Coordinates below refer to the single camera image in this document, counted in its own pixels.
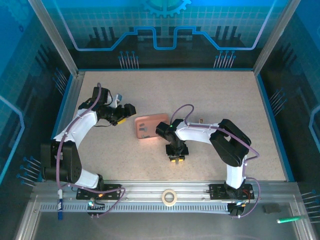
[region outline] robotic arm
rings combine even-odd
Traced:
[[[227,140],[228,135],[215,128],[226,130],[247,145],[251,145],[251,140],[228,119],[223,119],[222,122],[214,124],[186,124],[184,120],[176,119],[171,125],[160,122],[155,132],[170,142],[165,148],[172,162],[181,162],[185,159],[185,156],[189,155],[185,141],[190,140],[213,145],[222,161],[226,163],[227,177],[224,183],[226,192],[231,198],[236,198],[239,194],[242,194],[242,190],[239,191],[239,189],[244,184],[244,161],[249,150],[233,138]]]
[[[117,94],[116,97],[113,98],[108,89],[101,88],[101,94],[97,104],[85,115],[82,115],[94,104],[98,94],[99,87],[95,87],[92,97],[78,107],[74,119],[80,118],[72,125],[62,145],[59,177],[62,182],[101,191],[104,186],[103,177],[82,168],[78,147],[88,131],[100,119],[105,119],[110,122],[111,125],[116,126],[125,122],[126,118],[136,114],[136,109],[131,104],[125,104],[122,107],[119,105],[122,100],[120,94]],[[69,125],[60,134],[55,136],[51,142],[41,145],[41,175],[45,180],[56,180],[58,147]]]

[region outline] speckled work surface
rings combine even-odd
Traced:
[[[224,180],[226,164],[212,145],[187,142],[190,155],[175,164],[166,155],[164,139],[139,140],[135,135],[136,117],[162,113],[171,117],[178,107],[191,103],[195,110],[190,121],[202,118],[204,123],[219,123],[230,119],[251,139],[261,157],[249,162],[247,176],[285,180],[252,72],[86,72],[77,106],[91,97],[97,82],[112,95],[121,94],[122,104],[134,105],[137,114],[118,126],[93,127],[88,132],[79,147],[84,169],[100,173],[106,180]],[[185,117],[189,110],[182,109],[176,117]]]

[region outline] yellow label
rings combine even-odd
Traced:
[[[118,121],[118,124],[123,124],[126,120],[127,120],[127,119],[124,118],[124,119],[122,119],[121,121]]]

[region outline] green marker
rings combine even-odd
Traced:
[[[298,220],[301,220],[301,219],[303,219],[302,216],[293,216],[293,217],[288,217],[288,218],[277,219],[276,222],[278,224],[283,224],[283,223],[289,223],[289,222],[298,221]]]

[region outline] masking tape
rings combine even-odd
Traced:
[[[171,202],[166,200],[166,195],[167,194],[172,194],[173,195],[173,200]],[[162,193],[162,202],[164,205],[168,206],[168,207],[172,207],[173,205],[176,204],[177,202],[177,194],[175,193],[175,191],[173,191],[172,189],[167,189]]]

